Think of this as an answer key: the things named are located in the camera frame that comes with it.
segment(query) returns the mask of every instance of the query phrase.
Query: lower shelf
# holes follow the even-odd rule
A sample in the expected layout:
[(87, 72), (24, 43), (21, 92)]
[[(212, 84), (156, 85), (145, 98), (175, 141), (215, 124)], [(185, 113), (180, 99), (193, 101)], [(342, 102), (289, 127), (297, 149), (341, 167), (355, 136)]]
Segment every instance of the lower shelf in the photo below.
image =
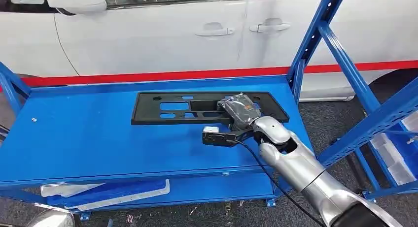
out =
[(166, 195), (105, 206), (98, 210), (133, 209), (246, 199), (274, 198), (275, 188), (264, 173), (170, 179)]

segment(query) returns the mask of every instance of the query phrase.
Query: dark carpet floor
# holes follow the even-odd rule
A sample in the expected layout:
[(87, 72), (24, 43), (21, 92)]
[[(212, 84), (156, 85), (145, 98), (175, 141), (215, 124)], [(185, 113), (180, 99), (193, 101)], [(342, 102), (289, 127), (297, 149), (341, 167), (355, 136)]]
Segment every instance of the dark carpet floor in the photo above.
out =
[[(379, 100), (384, 101), (406, 83), (418, 76), (418, 70), (398, 70), (371, 85)], [(305, 102), (299, 110), (310, 136), (315, 152), (326, 149), (336, 138), (342, 136), (364, 117), (363, 110), (355, 98), (343, 102)], [(366, 159), (376, 165), (374, 157), (363, 147)], [(373, 169), (382, 185), (387, 185), (382, 171)], [(352, 190), (371, 189), (371, 186), (351, 154), (333, 165), (328, 171)], [(311, 213), (313, 210), (299, 194), (291, 195)], [(418, 226), (418, 194), (382, 197), (377, 204), (393, 215), (404, 227)], [(0, 223), (25, 225), (41, 208), (0, 199)], [(134, 217), (128, 223), (127, 216)], [(115, 227), (302, 227), (316, 226), (285, 197), (277, 200), (275, 208), (267, 208), (264, 201), (221, 202), (182, 205), (124, 211), (95, 212), (91, 220), (79, 224), (81, 227), (105, 227), (109, 218)]]

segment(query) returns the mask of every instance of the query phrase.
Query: car body panel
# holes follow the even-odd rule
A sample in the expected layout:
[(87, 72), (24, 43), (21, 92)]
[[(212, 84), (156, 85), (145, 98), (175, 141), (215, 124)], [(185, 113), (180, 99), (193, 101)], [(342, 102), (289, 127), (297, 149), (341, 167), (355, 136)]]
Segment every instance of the car body panel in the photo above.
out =
[[(81, 75), (234, 68), (246, 0), (56, 14), (62, 46)], [(229, 29), (232, 34), (217, 34)]]
[(77, 76), (60, 46), (54, 14), (0, 12), (0, 61), (18, 74)]
[[(0, 29), (0, 61), (16, 73), (61, 77), (31, 79), (39, 81), (37, 86), (285, 74), (319, 2), (155, 3), (73, 16), (2, 12), (0, 19), (10, 24)], [(361, 63), (367, 83), (399, 68), (418, 67), (417, 2), (341, 4), (331, 28), (353, 61)], [(276, 31), (280, 24), (288, 26)], [(255, 32), (258, 25), (268, 31)], [(344, 74), (337, 66), (329, 69), (333, 64), (322, 41), (305, 69), (301, 100), (352, 98)], [(62, 78), (78, 74), (91, 77)]]

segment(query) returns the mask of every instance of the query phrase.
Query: car door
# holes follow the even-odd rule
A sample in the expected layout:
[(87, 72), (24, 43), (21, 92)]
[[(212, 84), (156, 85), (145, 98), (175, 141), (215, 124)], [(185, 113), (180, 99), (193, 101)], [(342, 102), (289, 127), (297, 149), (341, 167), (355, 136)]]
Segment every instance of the car door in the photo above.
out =
[(102, 13), (56, 14), (61, 44), (80, 75), (237, 67), (246, 0), (106, 2)]
[(14, 4), (0, 11), (0, 62), (14, 73), (77, 76), (60, 46), (54, 9), (47, 4)]
[[(331, 28), (355, 63), (417, 60), (418, 48), (414, 44), (418, 32), (417, 1), (343, 0)], [(319, 2), (249, 0), (239, 65), (290, 66)], [(309, 65), (333, 64), (336, 64), (334, 57), (321, 41)], [(393, 71), (373, 68), (377, 70), (360, 72), (367, 83)], [(353, 95), (338, 67), (333, 72), (304, 75), (301, 100), (349, 99)]]

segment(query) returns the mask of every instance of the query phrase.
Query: silver robotic arm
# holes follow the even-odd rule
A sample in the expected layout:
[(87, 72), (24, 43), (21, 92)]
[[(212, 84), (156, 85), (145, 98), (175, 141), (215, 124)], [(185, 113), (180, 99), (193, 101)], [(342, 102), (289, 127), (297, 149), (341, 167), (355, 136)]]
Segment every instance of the silver robotic arm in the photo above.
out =
[(356, 195), (322, 166), (315, 155), (280, 122), (270, 116), (251, 126), (261, 157), (321, 215), (327, 227), (400, 227), (387, 212)]

